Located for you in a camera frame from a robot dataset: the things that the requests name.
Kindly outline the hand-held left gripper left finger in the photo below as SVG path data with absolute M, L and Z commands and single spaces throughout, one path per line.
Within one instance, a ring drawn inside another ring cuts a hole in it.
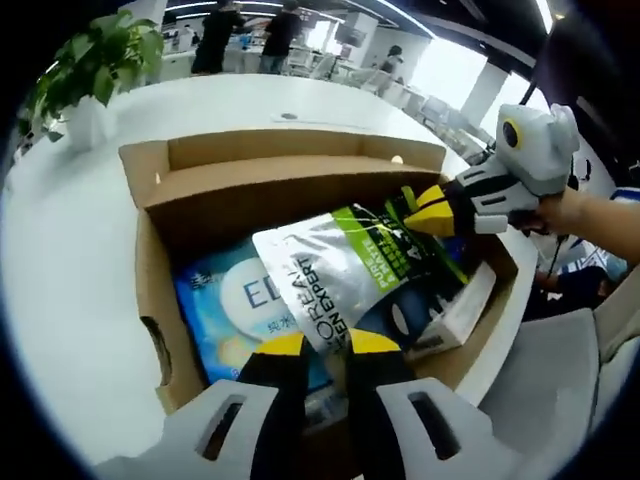
M 294 479 L 305 421 L 301 333 L 260 345 L 237 380 L 218 380 L 167 416 L 137 457 L 98 464 L 99 479 Z

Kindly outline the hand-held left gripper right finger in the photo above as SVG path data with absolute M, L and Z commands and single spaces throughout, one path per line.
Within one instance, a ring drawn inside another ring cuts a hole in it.
M 435 378 L 418 378 L 389 338 L 352 328 L 348 420 L 367 479 L 515 479 L 524 458 L 490 418 Z

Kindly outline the person's right hand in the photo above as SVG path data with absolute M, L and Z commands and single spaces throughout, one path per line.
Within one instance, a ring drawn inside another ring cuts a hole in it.
M 515 213 L 511 224 L 518 230 L 578 235 L 582 232 L 583 210 L 588 196 L 567 188 L 562 194 L 547 196 L 533 211 Z

